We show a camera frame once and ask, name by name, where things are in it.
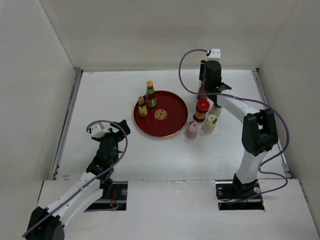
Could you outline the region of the red lid sauce jar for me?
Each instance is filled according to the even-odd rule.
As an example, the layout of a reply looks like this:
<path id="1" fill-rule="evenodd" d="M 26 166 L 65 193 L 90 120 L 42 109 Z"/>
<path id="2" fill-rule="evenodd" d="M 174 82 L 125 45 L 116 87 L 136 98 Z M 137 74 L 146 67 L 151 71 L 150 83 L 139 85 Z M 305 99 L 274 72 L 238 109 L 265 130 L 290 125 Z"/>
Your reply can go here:
<path id="1" fill-rule="evenodd" d="M 195 106 L 195 113 L 193 119 L 201 123 L 206 119 L 206 114 L 210 109 L 210 103 L 206 99 L 199 99 Z"/>

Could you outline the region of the pink lid spice shaker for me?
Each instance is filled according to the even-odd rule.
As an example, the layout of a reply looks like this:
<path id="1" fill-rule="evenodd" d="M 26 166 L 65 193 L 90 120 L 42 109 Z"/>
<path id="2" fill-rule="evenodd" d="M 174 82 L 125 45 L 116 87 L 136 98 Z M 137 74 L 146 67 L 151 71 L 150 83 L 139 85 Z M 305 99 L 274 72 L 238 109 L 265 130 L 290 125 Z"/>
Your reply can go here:
<path id="1" fill-rule="evenodd" d="M 184 135 L 187 139 L 194 140 L 198 135 L 198 122 L 190 121 Z"/>

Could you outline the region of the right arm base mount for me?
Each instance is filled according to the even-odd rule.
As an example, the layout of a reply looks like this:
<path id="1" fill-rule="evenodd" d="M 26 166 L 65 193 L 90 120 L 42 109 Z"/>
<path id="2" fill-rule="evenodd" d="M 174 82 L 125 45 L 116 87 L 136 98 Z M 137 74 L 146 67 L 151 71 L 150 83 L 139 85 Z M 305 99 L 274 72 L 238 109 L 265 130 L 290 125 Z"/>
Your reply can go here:
<path id="1" fill-rule="evenodd" d="M 217 181 L 215 187 L 220 211 L 265 210 L 262 196 L 256 196 L 261 193 L 257 180 L 246 186 Z"/>

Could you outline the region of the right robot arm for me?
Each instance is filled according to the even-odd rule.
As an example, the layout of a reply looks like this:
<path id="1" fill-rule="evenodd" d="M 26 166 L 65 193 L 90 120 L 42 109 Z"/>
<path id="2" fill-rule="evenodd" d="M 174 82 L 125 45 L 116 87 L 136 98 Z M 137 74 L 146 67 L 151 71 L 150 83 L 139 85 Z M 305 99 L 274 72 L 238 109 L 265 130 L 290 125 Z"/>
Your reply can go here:
<path id="1" fill-rule="evenodd" d="M 216 60 L 202 60 L 199 79 L 207 97 L 216 109 L 224 108 L 242 123 L 241 142 L 244 154 L 231 183 L 216 184 L 219 200 L 244 200 L 258 187 L 258 168 L 267 153 L 278 142 L 274 112 L 257 109 L 247 100 L 238 99 L 232 88 L 222 81 L 222 67 Z"/>

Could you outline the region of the green label chili sauce bottle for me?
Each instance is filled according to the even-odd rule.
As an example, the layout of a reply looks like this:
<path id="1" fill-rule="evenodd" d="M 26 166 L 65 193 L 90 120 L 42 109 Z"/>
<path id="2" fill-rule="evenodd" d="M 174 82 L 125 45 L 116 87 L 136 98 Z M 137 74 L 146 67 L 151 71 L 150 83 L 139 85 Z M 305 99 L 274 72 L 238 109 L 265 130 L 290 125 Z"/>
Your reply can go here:
<path id="1" fill-rule="evenodd" d="M 150 107 L 153 108 L 156 106 L 157 101 L 156 101 L 156 93 L 154 89 L 154 83 L 153 81 L 149 80 L 146 82 L 146 104 Z"/>

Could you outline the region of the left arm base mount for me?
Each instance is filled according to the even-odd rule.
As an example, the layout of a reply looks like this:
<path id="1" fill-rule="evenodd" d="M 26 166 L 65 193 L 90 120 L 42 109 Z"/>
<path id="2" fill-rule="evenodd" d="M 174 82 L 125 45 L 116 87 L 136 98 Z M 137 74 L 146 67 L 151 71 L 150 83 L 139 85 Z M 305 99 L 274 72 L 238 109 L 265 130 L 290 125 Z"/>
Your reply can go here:
<path id="1" fill-rule="evenodd" d="M 125 211 L 127 209 L 128 182 L 114 181 L 103 190 L 100 199 L 91 204 L 85 212 Z"/>

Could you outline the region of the tall dark vinegar bottle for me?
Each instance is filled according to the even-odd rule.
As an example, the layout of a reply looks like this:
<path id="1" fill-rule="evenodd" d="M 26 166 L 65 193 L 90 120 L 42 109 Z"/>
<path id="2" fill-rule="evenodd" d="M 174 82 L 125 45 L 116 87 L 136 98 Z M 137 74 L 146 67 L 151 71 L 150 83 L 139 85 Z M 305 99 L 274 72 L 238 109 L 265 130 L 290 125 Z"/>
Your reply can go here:
<path id="1" fill-rule="evenodd" d="M 208 97 L 206 95 L 202 95 L 202 94 L 205 94 L 206 93 L 206 90 L 205 90 L 205 84 L 204 84 L 204 80 L 203 80 L 203 77 L 200 75 L 199 76 L 199 85 L 198 85 L 198 95 L 197 95 L 197 99 L 200 100 L 200 99 L 204 99 L 204 100 L 207 100 Z"/>

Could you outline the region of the yellow label small bottle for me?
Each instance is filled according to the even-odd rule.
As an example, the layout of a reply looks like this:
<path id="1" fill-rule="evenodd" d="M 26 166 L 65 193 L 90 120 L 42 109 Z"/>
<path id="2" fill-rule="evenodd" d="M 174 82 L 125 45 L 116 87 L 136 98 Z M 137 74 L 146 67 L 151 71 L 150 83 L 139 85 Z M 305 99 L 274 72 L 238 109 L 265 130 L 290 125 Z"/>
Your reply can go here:
<path id="1" fill-rule="evenodd" d="M 138 111 L 141 117 L 146 117 L 148 115 L 147 105 L 143 96 L 138 97 Z"/>

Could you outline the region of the green lid spice shaker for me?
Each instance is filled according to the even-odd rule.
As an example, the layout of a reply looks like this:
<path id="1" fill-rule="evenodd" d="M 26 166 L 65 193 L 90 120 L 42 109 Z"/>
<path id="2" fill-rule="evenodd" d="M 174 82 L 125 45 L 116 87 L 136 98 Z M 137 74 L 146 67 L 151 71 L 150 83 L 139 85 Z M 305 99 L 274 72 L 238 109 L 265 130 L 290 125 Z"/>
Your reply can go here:
<path id="1" fill-rule="evenodd" d="M 207 134 L 213 133 L 216 127 L 217 120 L 218 118 L 216 115 L 210 114 L 202 125 L 202 130 Z"/>

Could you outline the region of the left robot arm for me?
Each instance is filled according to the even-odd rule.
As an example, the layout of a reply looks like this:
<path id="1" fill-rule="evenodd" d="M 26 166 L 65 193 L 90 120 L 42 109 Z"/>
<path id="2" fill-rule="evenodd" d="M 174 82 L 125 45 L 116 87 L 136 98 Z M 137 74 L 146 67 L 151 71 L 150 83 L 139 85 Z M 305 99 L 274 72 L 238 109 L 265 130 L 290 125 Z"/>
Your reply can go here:
<path id="1" fill-rule="evenodd" d="M 111 175 L 126 151 L 119 150 L 121 141 L 128 141 L 131 130 L 126 120 L 96 120 L 86 127 L 91 139 L 99 143 L 98 150 L 80 179 L 56 201 L 45 208 L 38 206 L 31 213 L 23 234 L 26 240 L 63 240 L 68 225 L 98 199 L 112 195 Z"/>

